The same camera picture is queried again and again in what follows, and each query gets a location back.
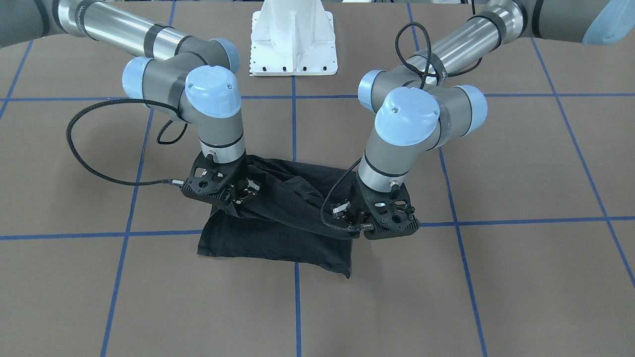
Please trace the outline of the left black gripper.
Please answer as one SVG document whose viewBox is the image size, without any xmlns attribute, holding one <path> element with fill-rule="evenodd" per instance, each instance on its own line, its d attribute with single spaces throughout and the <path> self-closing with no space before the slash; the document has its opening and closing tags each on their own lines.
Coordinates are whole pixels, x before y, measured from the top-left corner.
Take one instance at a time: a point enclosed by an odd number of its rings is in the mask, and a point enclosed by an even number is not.
<svg viewBox="0 0 635 357">
<path fill-rule="evenodd" d="M 420 227 L 414 212 L 415 208 L 403 183 L 398 189 L 379 192 L 365 185 L 358 175 L 348 201 L 331 206 L 334 219 L 347 219 L 349 224 L 361 228 L 370 240 L 414 234 Z"/>
</svg>

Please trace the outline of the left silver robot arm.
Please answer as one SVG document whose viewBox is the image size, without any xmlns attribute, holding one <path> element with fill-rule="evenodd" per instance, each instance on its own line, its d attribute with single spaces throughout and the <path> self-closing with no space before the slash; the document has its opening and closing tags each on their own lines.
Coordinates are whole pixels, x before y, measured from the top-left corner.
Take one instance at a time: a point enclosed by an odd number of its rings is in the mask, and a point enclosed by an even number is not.
<svg viewBox="0 0 635 357">
<path fill-rule="evenodd" d="M 488 114 L 483 93 L 467 84 L 444 88 L 449 77 L 518 38 L 609 45 L 634 27 L 632 0 L 490 0 L 462 27 L 400 65 L 372 70 L 358 99 L 375 115 L 351 196 L 332 215 L 347 232 L 368 239 L 412 235 L 420 223 L 404 185 L 420 154 L 479 128 Z"/>
</svg>

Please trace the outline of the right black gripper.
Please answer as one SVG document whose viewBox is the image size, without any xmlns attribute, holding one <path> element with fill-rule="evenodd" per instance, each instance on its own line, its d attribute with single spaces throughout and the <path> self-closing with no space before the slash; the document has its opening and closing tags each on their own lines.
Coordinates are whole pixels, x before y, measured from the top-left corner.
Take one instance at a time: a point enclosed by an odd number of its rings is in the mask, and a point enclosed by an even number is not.
<svg viewBox="0 0 635 357">
<path fill-rule="evenodd" d="M 260 183 L 248 178 L 247 154 L 229 163 L 213 161 L 211 154 L 199 153 L 190 175 L 181 187 L 184 197 L 225 208 L 232 202 L 243 204 L 260 192 Z"/>
</svg>

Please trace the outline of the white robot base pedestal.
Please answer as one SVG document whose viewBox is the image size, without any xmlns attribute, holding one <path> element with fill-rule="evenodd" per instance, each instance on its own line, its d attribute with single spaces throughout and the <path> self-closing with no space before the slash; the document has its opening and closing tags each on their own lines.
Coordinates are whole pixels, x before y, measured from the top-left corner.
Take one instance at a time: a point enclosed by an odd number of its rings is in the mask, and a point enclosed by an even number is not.
<svg viewBox="0 0 635 357">
<path fill-rule="evenodd" d="M 333 14 L 320 0 L 266 0 L 252 14 L 250 75 L 334 75 Z"/>
</svg>

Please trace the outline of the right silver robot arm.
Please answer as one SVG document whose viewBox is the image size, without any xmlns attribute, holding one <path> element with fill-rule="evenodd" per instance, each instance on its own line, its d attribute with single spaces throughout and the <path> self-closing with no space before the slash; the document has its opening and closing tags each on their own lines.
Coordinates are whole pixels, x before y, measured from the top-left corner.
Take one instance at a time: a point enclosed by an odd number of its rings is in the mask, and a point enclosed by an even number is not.
<svg viewBox="0 0 635 357">
<path fill-rule="evenodd" d="M 66 142 L 77 162 L 94 176 L 126 186 L 170 184 L 185 197 L 216 208 L 245 206 L 256 212 L 297 213 L 313 207 L 326 212 L 331 194 L 320 194 L 299 179 L 300 187 L 264 170 L 268 160 L 247 155 L 241 94 L 235 74 L 240 54 L 227 39 L 208 41 L 171 26 L 111 6 L 102 0 L 3 0 L 1 46 L 70 34 L 107 43 L 133 55 L 122 73 L 126 99 L 107 100 L 73 116 Z M 196 129 L 200 151 L 184 180 L 125 181 L 93 169 L 72 139 L 79 118 L 105 106 L 138 103 Z"/>
</svg>

